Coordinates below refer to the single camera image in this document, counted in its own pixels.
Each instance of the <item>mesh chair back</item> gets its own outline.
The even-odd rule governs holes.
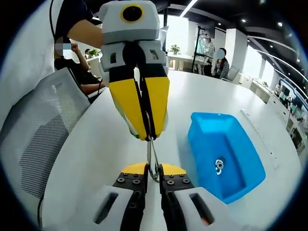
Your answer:
[[[30,217],[37,213],[61,147],[89,105],[64,68],[42,79],[8,114],[0,132],[0,159]]]
[[[236,75],[239,73],[239,71],[240,71],[239,68],[232,65],[231,68],[229,69],[227,79],[232,82],[235,79]]]

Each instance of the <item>person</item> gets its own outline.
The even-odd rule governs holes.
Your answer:
[[[89,95],[98,89],[105,87],[103,82],[100,82],[96,77],[94,77],[89,71],[90,67],[86,59],[81,54],[78,44],[72,43],[71,50],[77,55],[79,59],[79,64],[75,63],[72,59],[65,59],[63,56],[59,55],[57,52],[54,53],[54,67],[57,70],[62,68],[69,68],[72,70],[77,83],[80,85],[82,92]]]
[[[204,44],[205,65],[203,68],[203,73],[205,76],[211,76],[214,52],[215,52],[215,46],[212,43],[212,39],[205,38],[205,44]]]
[[[276,85],[275,90],[274,90],[274,93],[277,97],[279,97],[280,92],[281,92],[281,81],[278,82],[278,84]]]
[[[90,22],[93,15],[83,0],[32,4],[33,13],[14,27],[15,38],[3,46],[6,56],[0,73],[0,129],[11,107],[54,72],[54,45],[59,38],[69,37],[95,48],[103,45],[102,29]]]
[[[90,49],[86,49],[85,50],[85,59],[89,59],[90,58],[89,52],[90,52]]]
[[[215,78],[227,78],[229,73],[229,63],[226,59],[227,51],[224,48],[220,48],[217,53],[221,53],[220,50],[223,51],[224,55],[221,56],[221,59],[217,59],[212,76]]]

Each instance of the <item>blue plastic container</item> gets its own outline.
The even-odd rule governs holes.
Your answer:
[[[232,115],[192,113],[188,139],[199,185],[226,204],[243,197],[265,179],[258,153]],[[224,160],[217,175],[215,161]]]

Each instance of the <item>ceiling light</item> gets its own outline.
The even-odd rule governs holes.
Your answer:
[[[184,17],[185,14],[191,9],[191,7],[192,7],[193,5],[195,5],[195,3],[196,3],[197,1],[198,1],[198,0],[192,0],[192,1],[188,4],[188,6],[183,10],[183,12],[182,12],[181,15],[180,15],[180,18]]]

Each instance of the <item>desk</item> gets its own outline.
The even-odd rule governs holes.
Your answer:
[[[272,95],[271,91],[264,87],[259,82],[252,80],[250,90],[255,93],[258,97],[260,97],[263,102],[267,103],[269,101],[270,96]]]
[[[301,176],[299,159],[285,126],[260,98],[239,85],[179,71],[170,71],[168,76],[169,123],[154,141],[159,162],[185,168],[197,185],[187,140],[191,113],[234,115],[259,153],[266,178],[228,207],[238,222],[266,228],[289,201]],[[249,112],[253,126],[241,109]],[[277,170],[270,152],[278,158]],[[106,89],[76,124],[54,163],[42,206],[43,226],[65,221],[80,201],[92,196],[102,185],[112,185],[125,166],[143,161],[146,142],[129,133]],[[167,230],[160,201],[159,185],[149,179],[141,231]]]
[[[95,75],[97,78],[102,77],[100,69],[99,69],[99,65],[101,65],[101,57],[102,57],[102,54],[100,53],[98,56],[87,59],[87,62],[91,68],[91,73]]]
[[[184,69],[184,63],[190,63],[193,64],[193,56],[190,55],[186,55],[186,54],[172,54],[172,53],[168,53],[168,57],[171,60],[175,60],[175,66],[174,69],[175,70],[180,70],[182,71]],[[195,59],[195,64],[200,64],[203,65],[204,64],[204,57],[201,56],[197,56]]]

